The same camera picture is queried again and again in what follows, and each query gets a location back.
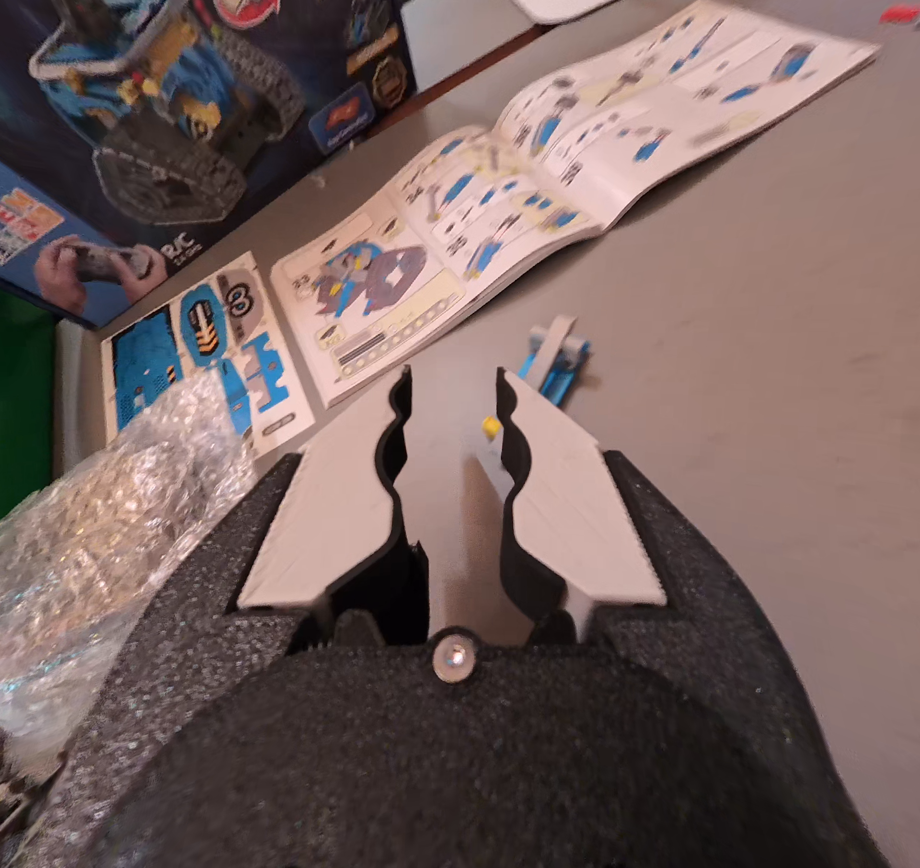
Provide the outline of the short grey connector piece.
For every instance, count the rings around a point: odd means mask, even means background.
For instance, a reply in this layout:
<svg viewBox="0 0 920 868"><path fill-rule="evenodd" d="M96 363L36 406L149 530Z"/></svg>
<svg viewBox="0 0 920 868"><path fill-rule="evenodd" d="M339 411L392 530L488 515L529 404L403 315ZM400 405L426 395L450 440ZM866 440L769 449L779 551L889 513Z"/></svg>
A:
<svg viewBox="0 0 920 868"><path fill-rule="evenodd" d="M569 339L567 340L567 345L571 348L567 354L560 354L558 361L555 366L552 368L552 371L559 372L569 372L575 371L581 366L584 360L587 358L590 353L591 344L584 338L581 338L577 335L570 334ZM531 368L533 359L534 359L535 345L531 343L531 331L528 337L528 358L530 359L529 368L524 370L524 374L527 376L528 371Z"/></svg>

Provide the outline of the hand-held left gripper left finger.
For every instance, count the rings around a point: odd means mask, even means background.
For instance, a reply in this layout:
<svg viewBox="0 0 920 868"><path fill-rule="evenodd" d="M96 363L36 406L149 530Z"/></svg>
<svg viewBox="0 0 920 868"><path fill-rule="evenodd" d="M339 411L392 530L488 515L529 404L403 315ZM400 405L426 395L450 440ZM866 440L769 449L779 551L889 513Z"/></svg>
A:
<svg viewBox="0 0 920 868"><path fill-rule="evenodd" d="M396 489L412 383L408 365L387 372L305 444L237 609L299 610L330 628L357 610L385 644L427 641L429 563Z"/></svg>

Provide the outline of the robot kit box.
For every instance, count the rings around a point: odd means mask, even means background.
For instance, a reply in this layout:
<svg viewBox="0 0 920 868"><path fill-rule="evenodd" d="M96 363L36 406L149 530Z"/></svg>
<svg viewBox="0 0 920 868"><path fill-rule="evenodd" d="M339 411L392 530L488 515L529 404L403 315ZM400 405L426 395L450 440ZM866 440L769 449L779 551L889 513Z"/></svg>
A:
<svg viewBox="0 0 920 868"><path fill-rule="evenodd" d="M2 291L98 328L416 88L403 0L1 0Z"/></svg>

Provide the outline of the blue sticker sheet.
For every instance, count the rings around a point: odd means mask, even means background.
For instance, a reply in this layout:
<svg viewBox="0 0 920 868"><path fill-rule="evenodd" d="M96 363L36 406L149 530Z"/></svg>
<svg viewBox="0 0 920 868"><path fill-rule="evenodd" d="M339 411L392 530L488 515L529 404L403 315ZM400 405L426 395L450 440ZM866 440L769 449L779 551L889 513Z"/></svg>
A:
<svg viewBox="0 0 920 868"><path fill-rule="evenodd" d="M250 252L103 340L100 356L107 441L201 370L216 371L226 414L258 458L315 424Z"/></svg>

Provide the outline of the clear plastic bag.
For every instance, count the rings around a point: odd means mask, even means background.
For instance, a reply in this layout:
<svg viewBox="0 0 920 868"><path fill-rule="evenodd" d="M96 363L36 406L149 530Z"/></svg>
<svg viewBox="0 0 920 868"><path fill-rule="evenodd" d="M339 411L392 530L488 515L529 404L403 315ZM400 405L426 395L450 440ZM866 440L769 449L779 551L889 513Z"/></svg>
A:
<svg viewBox="0 0 920 868"><path fill-rule="evenodd" d="M63 746L155 592L255 482L211 368L2 520L5 739Z"/></svg>

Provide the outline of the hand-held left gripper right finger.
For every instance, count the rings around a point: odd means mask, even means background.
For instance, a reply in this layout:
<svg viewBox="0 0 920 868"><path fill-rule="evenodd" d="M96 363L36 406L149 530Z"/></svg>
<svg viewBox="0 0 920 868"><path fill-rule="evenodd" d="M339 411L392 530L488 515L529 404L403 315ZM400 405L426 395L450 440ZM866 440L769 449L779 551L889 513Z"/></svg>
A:
<svg viewBox="0 0 920 868"><path fill-rule="evenodd" d="M584 639L602 608L668 605L638 525L597 439L499 368L500 463L511 476L500 541L501 586L534 624L564 613Z"/></svg>

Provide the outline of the blue panel with black pins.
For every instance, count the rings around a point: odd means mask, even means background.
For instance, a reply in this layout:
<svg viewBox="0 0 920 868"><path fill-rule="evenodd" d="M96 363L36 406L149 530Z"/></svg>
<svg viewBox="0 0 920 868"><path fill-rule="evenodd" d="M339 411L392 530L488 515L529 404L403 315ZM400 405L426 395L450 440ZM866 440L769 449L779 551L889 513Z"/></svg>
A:
<svg viewBox="0 0 920 868"><path fill-rule="evenodd" d="M574 381L578 378L579 374L581 373L581 369L584 366L584 364L587 362L589 356L591 356L591 352L592 352L592 345L591 345L590 353L588 354L584 362L581 364L581 366L577 368L575 371L569 371L569 372L552 371L549 374L549 376L546 378L546 382L539 389L540 393L546 398L547 401L552 402L556 407L560 407L562 405L562 402L564 402L567 396L567 393L569 392L570 387L573 385ZM524 370L529 368L528 365L530 364L530 362L531 361L528 358L528 351L527 351L527 355L525 356L523 360L523 364L517 371L518 372L517 375L520 378L524 379L525 377L527 377L524 374Z"/></svg>

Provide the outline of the instruction booklet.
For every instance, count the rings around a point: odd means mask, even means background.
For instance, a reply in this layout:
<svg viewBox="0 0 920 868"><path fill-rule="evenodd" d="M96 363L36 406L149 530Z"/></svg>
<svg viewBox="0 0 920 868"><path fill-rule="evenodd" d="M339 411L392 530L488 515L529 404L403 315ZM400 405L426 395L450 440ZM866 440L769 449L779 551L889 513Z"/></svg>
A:
<svg viewBox="0 0 920 868"><path fill-rule="evenodd" d="M431 142L271 281L325 408L662 182L868 65L880 46L696 0Z"/></svg>

